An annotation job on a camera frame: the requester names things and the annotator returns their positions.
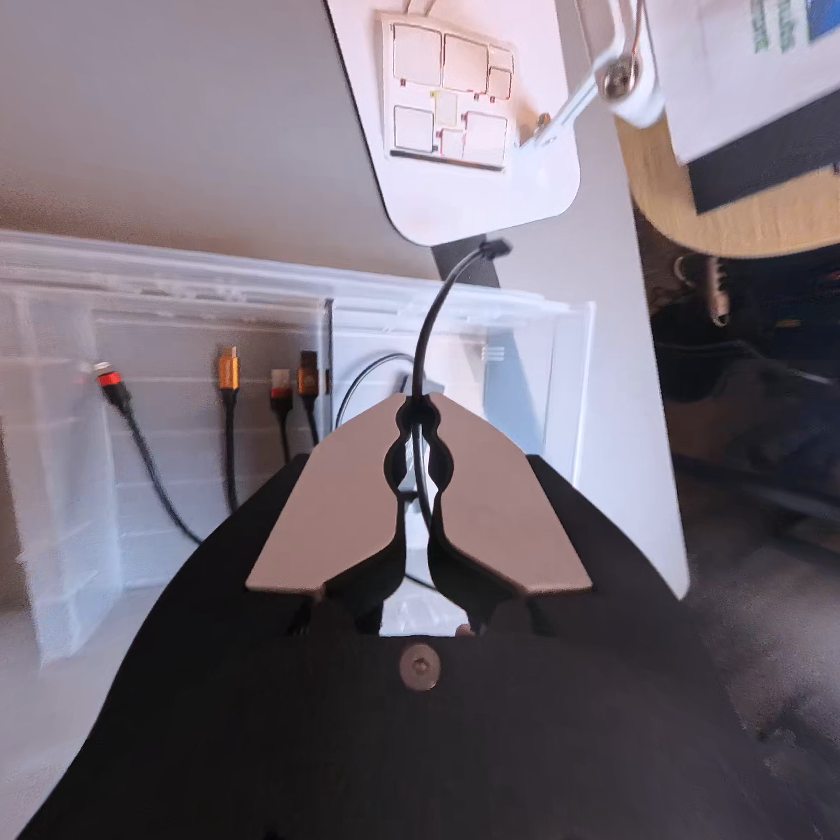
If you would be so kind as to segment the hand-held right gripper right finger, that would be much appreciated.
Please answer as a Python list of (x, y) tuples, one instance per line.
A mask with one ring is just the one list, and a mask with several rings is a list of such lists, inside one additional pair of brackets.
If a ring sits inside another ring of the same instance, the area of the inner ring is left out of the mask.
[(428, 469), (441, 540), (523, 595), (592, 588), (525, 452), (485, 418), (433, 393)]

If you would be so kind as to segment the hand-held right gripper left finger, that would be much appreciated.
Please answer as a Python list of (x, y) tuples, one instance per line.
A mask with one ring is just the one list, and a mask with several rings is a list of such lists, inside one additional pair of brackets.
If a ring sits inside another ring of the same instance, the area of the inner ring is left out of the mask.
[(312, 450), (249, 573), (254, 592), (389, 597), (406, 571), (406, 396), (396, 393)]

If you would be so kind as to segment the clear plastic bin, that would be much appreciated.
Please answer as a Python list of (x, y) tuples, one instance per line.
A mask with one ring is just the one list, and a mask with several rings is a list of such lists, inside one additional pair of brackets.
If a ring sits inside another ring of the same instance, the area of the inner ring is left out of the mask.
[(174, 508), (197, 536), (228, 514), (217, 362), (234, 348), (238, 498), (283, 464), (270, 372), (317, 355), (320, 438), (402, 390), (438, 281), (2, 232), (2, 565), (42, 665), (76, 654), (128, 589), (193, 545), (156, 499), (95, 363), (129, 388)]

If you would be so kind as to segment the black backing panel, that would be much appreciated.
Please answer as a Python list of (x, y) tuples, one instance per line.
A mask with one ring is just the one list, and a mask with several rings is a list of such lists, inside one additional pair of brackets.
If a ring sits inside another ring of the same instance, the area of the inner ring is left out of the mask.
[(687, 171), (702, 215), (838, 163), (835, 91), (688, 163)]

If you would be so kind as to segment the white button pad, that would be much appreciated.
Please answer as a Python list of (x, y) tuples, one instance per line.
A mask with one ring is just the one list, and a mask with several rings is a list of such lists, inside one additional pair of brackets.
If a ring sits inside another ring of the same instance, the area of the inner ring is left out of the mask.
[(379, 22), (385, 154), (503, 173), (518, 144), (515, 48), (419, 14)]

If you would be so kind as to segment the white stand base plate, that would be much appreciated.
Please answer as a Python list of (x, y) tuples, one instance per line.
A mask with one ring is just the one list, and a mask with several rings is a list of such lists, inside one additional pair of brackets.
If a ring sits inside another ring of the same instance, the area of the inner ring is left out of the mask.
[[(580, 184), (574, 132), (531, 137), (570, 96), (555, 2), (329, 1), (325, 3), (386, 215), (415, 245), (432, 247), (562, 214)], [(379, 13), (438, 18), (512, 45), (518, 58), (518, 144), (503, 173), (392, 158), (383, 147)]]

